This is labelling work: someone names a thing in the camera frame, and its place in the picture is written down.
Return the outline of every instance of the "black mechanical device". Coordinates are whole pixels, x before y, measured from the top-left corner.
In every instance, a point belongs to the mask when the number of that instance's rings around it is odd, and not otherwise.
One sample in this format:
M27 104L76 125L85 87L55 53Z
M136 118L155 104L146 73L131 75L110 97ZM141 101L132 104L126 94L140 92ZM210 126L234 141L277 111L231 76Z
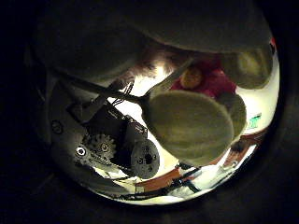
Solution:
M148 129L132 117L124 116L109 101L83 126L87 133L77 150L77 154L82 154L77 155L80 164L86 164L82 162L86 151L90 160L100 163L104 170L113 171L117 167L129 176L140 178L157 174L160 158L157 147L148 139Z

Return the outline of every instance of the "wire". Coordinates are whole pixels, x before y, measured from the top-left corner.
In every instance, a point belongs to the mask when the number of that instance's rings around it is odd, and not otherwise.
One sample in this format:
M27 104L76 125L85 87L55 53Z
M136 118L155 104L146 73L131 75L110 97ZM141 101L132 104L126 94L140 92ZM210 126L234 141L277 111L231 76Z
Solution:
M124 94L129 94L131 91L132 91L132 88L134 86L134 82L130 82L129 85L127 85L125 88L124 88ZM119 105L123 102L124 100L122 99L115 99L113 101L113 105L116 106L116 105Z

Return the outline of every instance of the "plant stem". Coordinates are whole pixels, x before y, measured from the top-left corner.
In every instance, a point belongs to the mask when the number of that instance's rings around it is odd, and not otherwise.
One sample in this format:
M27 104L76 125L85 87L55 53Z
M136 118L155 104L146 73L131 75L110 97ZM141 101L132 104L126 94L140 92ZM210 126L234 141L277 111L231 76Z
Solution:
M93 83L85 81L83 79L69 76L68 74L66 74L64 72L58 71L56 68L53 68L52 71L53 71L52 74L55 77L66 82L67 84L73 85L73 86L83 89L85 91L90 91L90 92L101 94L106 97L122 99L125 101L132 102L134 104L141 105L141 99L138 96L124 94L120 91L110 90L109 88L93 84Z

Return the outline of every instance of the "screw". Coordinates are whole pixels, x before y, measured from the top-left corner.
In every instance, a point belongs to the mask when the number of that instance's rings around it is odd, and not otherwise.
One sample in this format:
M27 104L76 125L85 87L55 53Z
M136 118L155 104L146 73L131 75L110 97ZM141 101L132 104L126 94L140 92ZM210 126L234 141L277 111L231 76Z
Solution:
M84 156L86 151L83 147L78 147L77 148L77 153L80 155L80 156Z
M138 162L138 164L142 164L143 163L143 159L140 158L139 161L137 161L137 162Z
M52 131L56 134L62 134L64 132L64 126L59 120L53 120L50 126Z
M102 151L107 152L107 151L108 151L108 145L107 145L106 143L103 143L103 144L101 145L101 149L102 149Z

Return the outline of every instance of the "large leaf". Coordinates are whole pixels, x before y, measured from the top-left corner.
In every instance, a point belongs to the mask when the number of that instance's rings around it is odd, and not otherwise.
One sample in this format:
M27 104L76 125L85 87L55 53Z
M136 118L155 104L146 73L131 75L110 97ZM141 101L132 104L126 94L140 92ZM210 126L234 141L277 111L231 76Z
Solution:
M189 91L155 96L144 106L143 119L167 151L194 166L220 156L234 137L226 108L203 94Z
M272 51L269 45L238 53L221 54L224 73L239 87L261 89L272 72Z

